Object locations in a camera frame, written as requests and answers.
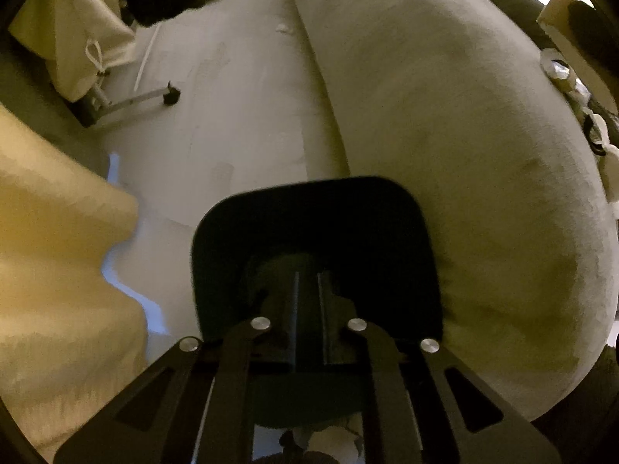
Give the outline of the yellow curtain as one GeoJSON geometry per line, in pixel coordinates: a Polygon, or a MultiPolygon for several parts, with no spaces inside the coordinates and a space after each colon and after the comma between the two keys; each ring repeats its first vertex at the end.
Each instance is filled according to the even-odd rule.
{"type": "Polygon", "coordinates": [[[1,113],[1,398],[51,461],[146,365],[143,307],[106,281],[137,200],[1,113]]]}

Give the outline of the beige hanging coat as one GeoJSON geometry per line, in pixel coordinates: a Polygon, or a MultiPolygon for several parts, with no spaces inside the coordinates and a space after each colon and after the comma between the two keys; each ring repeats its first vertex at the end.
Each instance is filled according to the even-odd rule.
{"type": "Polygon", "coordinates": [[[101,73],[134,61],[137,49],[120,0],[26,0],[9,32],[45,61],[53,87],[70,103],[101,73]]]}

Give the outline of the grey bed with mattress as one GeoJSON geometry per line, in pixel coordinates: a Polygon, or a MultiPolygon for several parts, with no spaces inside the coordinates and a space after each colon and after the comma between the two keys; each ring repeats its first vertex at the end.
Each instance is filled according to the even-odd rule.
{"type": "Polygon", "coordinates": [[[618,240],[581,125],[490,0],[295,0],[351,173],[423,211],[447,347],[526,419],[601,354],[618,240]]]}

